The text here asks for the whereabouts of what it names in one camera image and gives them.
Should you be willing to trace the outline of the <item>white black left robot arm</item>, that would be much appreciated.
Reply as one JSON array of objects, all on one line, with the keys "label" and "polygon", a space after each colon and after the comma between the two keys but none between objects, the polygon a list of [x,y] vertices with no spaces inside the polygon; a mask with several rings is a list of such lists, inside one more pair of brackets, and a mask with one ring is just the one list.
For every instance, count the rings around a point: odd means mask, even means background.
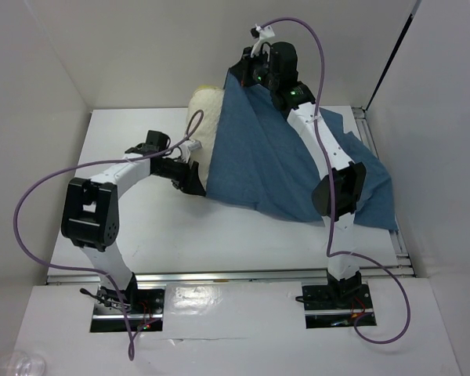
[{"label": "white black left robot arm", "polygon": [[117,245],[119,199],[151,175],[169,179],[182,193],[206,194],[199,178],[199,163],[191,159],[201,143],[186,140],[177,146],[177,158],[168,156],[169,143],[168,135],[149,131],[145,142],[125,151],[129,162],[114,164],[89,179],[73,178],[67,186],[61,233],[82,250],[93,268],[110,274],[114,282],[102,278],[103,295],[123,313],[136,308],[139,293],[136,276]]}]

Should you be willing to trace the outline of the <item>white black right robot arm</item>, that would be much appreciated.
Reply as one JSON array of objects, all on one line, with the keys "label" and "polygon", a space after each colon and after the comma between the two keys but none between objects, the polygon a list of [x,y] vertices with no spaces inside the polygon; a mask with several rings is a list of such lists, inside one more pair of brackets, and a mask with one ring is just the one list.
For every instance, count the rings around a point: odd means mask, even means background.
[{"label": "white black right robot arm", "polygon": [[326,246],[327,284],[298,300],[315,306],[349,308],[362,287],[354,256],[353,224],[367,174],[340,146],[320,114],[317,99],[298,79],[298,57],[287,42],[257,42],[244,48],[229,72],[241,86],[261,85],[270,92],[274,107],[305,144],[320,173],[311,193],[313,207],[329,228]]}]

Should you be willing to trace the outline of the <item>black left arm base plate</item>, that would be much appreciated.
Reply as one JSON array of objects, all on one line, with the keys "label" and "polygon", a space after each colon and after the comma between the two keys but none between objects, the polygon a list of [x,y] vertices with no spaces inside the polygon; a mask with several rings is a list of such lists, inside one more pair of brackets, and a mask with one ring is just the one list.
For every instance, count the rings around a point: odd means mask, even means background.
[{"label": "black left arm base plate", "polygon": [[103,288],[95,294],[85,292],[95,300],[92,311],[91,333],[126,332],[123,311],[128,314],[132,332],[162,331],[165,307],[163,287],[142,289],[136,292],[133,303],[121,305],[115,295],[109,295]]}]

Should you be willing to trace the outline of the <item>cream yellow foam pillow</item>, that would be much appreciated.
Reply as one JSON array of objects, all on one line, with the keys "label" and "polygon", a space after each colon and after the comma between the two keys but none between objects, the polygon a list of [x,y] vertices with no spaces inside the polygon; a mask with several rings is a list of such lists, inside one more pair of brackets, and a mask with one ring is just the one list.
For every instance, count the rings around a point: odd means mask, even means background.
[{"label": "cream yellow foam pillow", "polygon": [[207,189],[209,168],[215,145],[223,97],[223,89],[214,86],[201,86],[193,93],[188,106],[188,121],[195,111],[203,110],[204,112],[203,120],[192,136],[193,140],[201,144],[201,148],[193,150],[190,159],[199,164],[198,176],[205,190]]}]

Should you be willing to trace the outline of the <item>blue fabric pillowcase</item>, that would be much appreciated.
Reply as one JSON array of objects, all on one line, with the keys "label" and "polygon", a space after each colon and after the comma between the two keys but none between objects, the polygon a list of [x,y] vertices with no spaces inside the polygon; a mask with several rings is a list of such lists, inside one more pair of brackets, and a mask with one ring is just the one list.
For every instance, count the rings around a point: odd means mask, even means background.
[{"label": "blue fabric pillowcase", "polygon": [[[397,230],[392,179],[385,166],[352,132],[343,117],[321,109],[341,148],[367,169],[354,223]],[[267,89],[244,89],[227,74],[211,161],[208,198],[292,222],[321,222],[312,192],[319,171],[298,133],[273,106]]]}]

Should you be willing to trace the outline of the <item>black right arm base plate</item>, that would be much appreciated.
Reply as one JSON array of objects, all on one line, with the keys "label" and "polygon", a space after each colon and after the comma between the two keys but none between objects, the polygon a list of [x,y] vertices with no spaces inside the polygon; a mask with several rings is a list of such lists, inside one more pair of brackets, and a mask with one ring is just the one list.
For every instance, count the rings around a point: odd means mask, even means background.
[{"label": "black right arm base plate", "polygon": [[303,286],[295,301],[304,307],[307,329],[353,327],[357,318],[359,327],[377,325],[366,284],[346,298],[336,298],[328,285]]}]

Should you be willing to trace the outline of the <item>clear plastic object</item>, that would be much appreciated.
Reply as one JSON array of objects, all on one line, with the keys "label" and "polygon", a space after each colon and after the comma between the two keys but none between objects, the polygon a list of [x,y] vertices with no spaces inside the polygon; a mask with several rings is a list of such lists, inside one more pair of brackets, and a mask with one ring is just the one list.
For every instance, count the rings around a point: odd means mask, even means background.
[{"label": "clear plastic object", "polygon": [[10,352],[0,358],[0,376],[46,375],[45,360],[38,354],[22,350]]}]

